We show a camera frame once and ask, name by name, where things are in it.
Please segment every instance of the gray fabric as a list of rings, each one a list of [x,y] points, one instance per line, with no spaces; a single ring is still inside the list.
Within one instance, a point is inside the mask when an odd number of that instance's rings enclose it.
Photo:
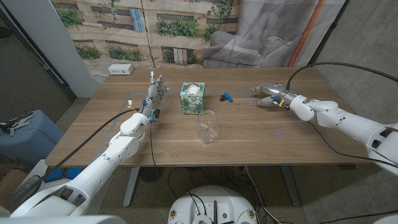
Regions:
[[[317,0],[242,0],[236,35],[215,32],[202,50],[205,68],[284,67]]]

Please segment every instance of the backdrop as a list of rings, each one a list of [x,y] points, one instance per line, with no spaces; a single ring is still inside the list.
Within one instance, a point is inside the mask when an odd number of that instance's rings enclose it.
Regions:
[[[90,75],[308,63],[344,0],[52,0]]]

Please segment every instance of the white power outlet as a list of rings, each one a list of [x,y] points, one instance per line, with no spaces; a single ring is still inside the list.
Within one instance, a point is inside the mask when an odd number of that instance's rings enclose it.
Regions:
[[[112,64],[108,70],[111,75],[130,75],[134,69],[131,64]]]

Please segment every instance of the robotic arm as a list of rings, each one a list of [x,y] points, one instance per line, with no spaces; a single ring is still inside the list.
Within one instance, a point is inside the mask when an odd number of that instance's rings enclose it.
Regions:
[[[287,91],[280,83],[265,83],[253,88],[250,93],[263,91],[269,95],[254,105],[276,104],[291,109],[303,121],[316,119],[320,126],[342,131],[368,150],[368,157],[398,165],[398,123],[381,124],[349,113],[334,101],[310,100]],[[375,162],[379,167],[398,176],[398,168]]]
[[[14,217],[69,217],[85,214],[88,205],[122,161],[133,156],[145,137],[146,126],[159,117],[159,107],[169,90],[162,75],[150,73],[150,87],[143,107],[123,122],[109,147],[83,172],[66,184],[43,190],[12,213]]]

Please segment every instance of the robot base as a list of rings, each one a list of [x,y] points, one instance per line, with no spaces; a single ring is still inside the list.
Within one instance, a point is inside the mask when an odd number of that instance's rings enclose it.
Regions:
[[[231,189],[206,185],[192,189],[190,193],[199,211],[187,192],[173,203],[168,224],[257,223],[256,214],[250,202]]]

